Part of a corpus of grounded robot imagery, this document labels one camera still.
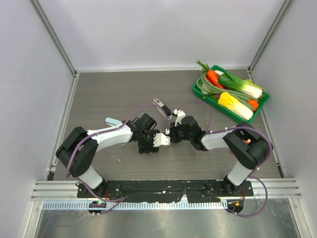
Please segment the light blue stapler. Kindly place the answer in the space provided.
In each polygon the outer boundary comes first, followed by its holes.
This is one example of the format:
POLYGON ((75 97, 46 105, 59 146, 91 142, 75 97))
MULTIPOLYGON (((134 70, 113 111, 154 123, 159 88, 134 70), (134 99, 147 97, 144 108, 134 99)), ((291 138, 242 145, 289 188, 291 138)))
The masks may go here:
POLYGON ((117 125, 120 125, 122 123, 122 121, 117 120, 117 119, 113 119, 113 118, 106 118, 105 122, 106 122, 106 124, 108 124, 110 126, 117 126, 117 125))

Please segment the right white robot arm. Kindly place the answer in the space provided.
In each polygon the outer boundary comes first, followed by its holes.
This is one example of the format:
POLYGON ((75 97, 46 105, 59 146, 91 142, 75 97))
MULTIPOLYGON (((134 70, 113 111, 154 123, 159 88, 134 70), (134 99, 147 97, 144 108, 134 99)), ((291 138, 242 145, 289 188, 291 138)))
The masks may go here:
POLYGON ((242 189, 242 184, 271 155, 270 140, 247 122, 219 131, 205 131, 192 116, 185 116, 180 122, 173 122, 169 133, 171 143, 189 141, 198 151, 229 148, 237 162, 224 177, 224 191, 234 196, 242 189))

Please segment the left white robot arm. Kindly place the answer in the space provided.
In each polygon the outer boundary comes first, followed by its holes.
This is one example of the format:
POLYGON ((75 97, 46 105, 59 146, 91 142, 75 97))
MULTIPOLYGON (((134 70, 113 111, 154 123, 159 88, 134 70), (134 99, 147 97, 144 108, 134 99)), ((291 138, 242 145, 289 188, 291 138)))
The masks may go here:
POLYGON ((140 118, 129 120, 127 124, 120 122, 117 126, 96 131, 88 131, 83 127, 74 128, 57 149, 55 155, 67 168, 71 162, 69 174, 79 178, 88 186, 88 192, 95 198, 102 197, 106 190, 104 178, 91 165, 95 154, 115 144, 137 142, 139 153, 155 153, 154 139, 159 130, 157 122, 147 113, 140 118))

